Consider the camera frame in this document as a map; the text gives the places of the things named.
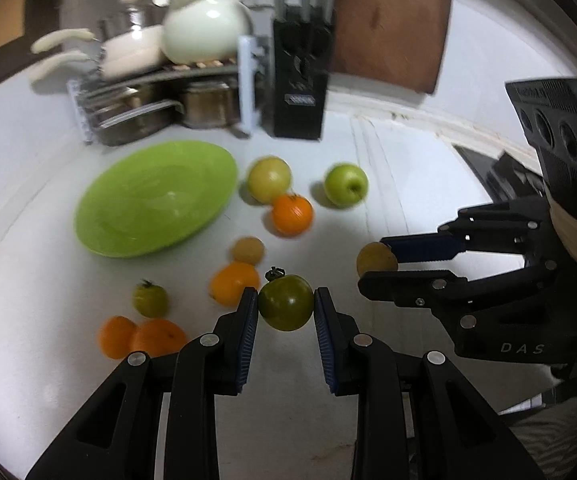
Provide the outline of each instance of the white teapot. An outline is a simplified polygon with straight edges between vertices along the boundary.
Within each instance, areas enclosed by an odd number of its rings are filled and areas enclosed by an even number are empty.
[[[239,36],[252,33],[241,0],[170,0],[163,26],[162,51],[175,64],[236,57]]]

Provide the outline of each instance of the metal dish rack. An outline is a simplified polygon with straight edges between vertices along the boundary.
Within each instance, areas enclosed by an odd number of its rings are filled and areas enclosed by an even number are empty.
[[[86,144],[99,142],[100,137],[107,128],[111,128],[126,121],[134,120],[140,116],[151,114],[166,108],[175,108],[184,113],[182,104],[175,99],[161,99],[157,102],[142,105],[140,107],[122,112],[111,118],[97,122],[84,106],[84,103],[92,98],[97,98],[126,86],[138,86],[143,84],[160,83],[175,80],[192,81],[200,78],[236,76],[239,86],[240,122],[236,129],[251,135],[260,127],[262,120],[261,103],[255,99],[255,80],[259,74],[265,82],[268,93],[270,41],[265,36],[242,36],[238,44],[238,57],[236,62],[221,64],[221,66],[193,66],[174,67],[165,66],[156,72],[151,72],[129,79],[112,83],[102,82],[96,72],[88,73],[82,77],[72,78],[67,82],[68,94],[75,111],[76,121],[82,140]]]

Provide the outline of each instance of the white ceramic pot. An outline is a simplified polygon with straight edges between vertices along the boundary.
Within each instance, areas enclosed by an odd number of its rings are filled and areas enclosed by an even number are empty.
[[[240,0],[171,0],[163,26],[162,50],[176,64],[236,57],[238,38],[252,33]]]
[[[118,79],[162,65],[166,58],[160,49],[161,40],[162,26],[152,25],[106,41],[102,77]]]

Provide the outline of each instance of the small yellow fruit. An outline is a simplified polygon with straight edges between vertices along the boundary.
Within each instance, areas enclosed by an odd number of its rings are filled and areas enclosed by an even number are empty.
[[[259,238],[247,236],[240,238],[231,248],[231,255],[236,262],[257,265],[264,258],[264,244]]]
[[[381,242],[371,242],[357,255],[357,275],[361,278],[370,270],[397,270],[397,258],[390,247]]]

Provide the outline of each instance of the knife block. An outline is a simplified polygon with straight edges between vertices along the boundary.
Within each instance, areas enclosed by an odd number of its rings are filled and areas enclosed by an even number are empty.
[[[288,7],[286,20],[273,22],[276,137],[321,138],[334,50],[334,18],[332,23],[325,23],[321,9],[312,9],[311,15],[311,22],[302,22],[299,7]]]

